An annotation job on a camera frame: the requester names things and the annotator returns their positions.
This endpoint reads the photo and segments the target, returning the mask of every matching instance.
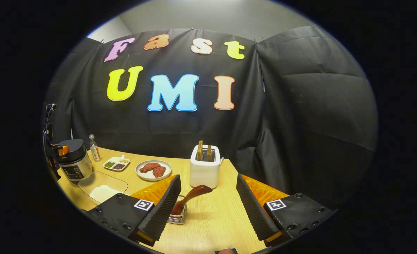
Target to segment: peach letter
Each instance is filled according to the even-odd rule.
[[[240,49],[243,49],[244,50],[244,46],[243,45],[240,45],[239,42],[237,42],[237,41],[225,42],[224,45],[227,45],[227,47],[228,47],[228,55],[231,58],[244,59],[244,55],[238,53],[238,51]]]
[[[233,109],[235,105],[231,101],[231,90],[235,79],[229,76],[216,76],[215,80],[218,82],[218,101],[213,106],[220,110]]]
[[[131,67],[128,72],[130,72],[130,77],[128,78],[127,88],[124,91],[118,90],[119,79],[124,73],[123,69],[116,69],[110,72],[110,80],[108,81],[107,96],[110,100],[118,101],[125,100],[130,97],[135,91],[136,81],[138,80],[138,74],[143,70],[142,66]]]
[[[194,53],[208,55],[213,52],[211,45],[213,45],[211,40],[197,38],[193,40],[191,51]]]
[[[160,34],[154,36],[149,39],[149,42],[146,45],[144,45],[144,49],[149,50],[152,48],[163,48],[164,46],[169,44],[168,39],[169,35],[167,34]]]
[[[118,53],[122,53],[129,43],[134,42],[135,38],[130,38],[122,40],[120,42],[113,43],[113,48],[111,49],[108,56],[103,60],[104,62],[114,60],[118,57]]]

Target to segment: screw hole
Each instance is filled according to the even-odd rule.
[[[291,224],[291,225],[288,225],[286,229],[287,230],[293,230],[295,228],[296,228],[296,225],[295,224]]]

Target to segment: blue letter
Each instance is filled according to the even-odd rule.
[[[160,103],[160,97],[163,98],[165,106],[171,110],[174,103],[179,97],[179,103],[176,105],[177,111],[196,111],[197,105],[194,104],[194,86],[199,77],[193,74],[181,76],[177,85],[173,87],[166,75],[155,75],[151,77],[153,82],[152,101],[147,109],[149,111],[161,111],[163,105]]]

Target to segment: green beans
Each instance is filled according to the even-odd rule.
[[[116,163],[109,161],[109,162],[105,163],[105,167],[111,168],[114,164],[116,164]]]

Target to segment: yellow letter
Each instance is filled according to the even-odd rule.
[[[163,48],[164,46],[169,44],[168,39],[169,35],[167,34],[160,34],[154,36],[149,39],[149,42],[146,45],[144,45],[144,49],[149,50],[152,48]]]
[[[231,101],[231,90],[235,79],[229,76],[216,76],[215,80],[218,82],[218,101],[213,106],[220,110],[233,109],[234,103]]]
[[[121,74],[124,73],[123,69],[116,69],[110,72],[110,81],[108,81],[107,96],[110,100],[118,101],[125,100],[130,97],[135,91],[136,81],[138,80],[138,74],[143,70],[142,66],[131,67],[130,77],[128,78],[127,88],[124,91],[118,91],[119,79]]]
[[[211,40],[197,38],[193,40],[191,51],[194,53],[208,55],[213,52],[211,45],[213,45]]]
[[[239,42],[237,42],[237,41],[225,42],[224,45],[227,45],[227,47],[228,47],[228,55],[231,58],[244,59],[244,55],[238,53],[239,49],[244,49],[244,46],[243,45],[240,45]]]

